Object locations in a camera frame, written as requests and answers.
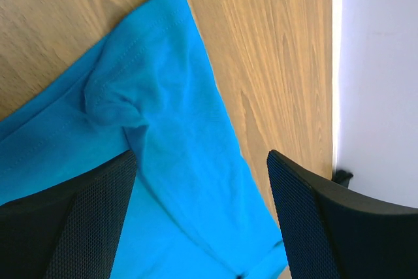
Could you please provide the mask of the blue t-shirt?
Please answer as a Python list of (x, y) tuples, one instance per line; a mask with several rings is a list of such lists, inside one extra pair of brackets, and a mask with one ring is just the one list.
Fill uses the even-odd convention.
[(1, 122), (1, 202), (137, 157), (113, 278), (277, 278), (282, 236), (187, 0), (148, 0)]

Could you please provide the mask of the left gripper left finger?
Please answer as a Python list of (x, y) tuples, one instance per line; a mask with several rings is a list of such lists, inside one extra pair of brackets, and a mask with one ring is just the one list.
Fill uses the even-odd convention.
[(1, 277), (110, 278), (136, 172), (126, 151), (1, 205)]

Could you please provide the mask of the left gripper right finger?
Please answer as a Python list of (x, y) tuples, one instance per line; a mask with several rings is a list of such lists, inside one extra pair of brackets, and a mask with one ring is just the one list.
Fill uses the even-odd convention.
[(272, 150), (268, 176), (292, 278), (416, 278), (417, 209), (367, 197)]

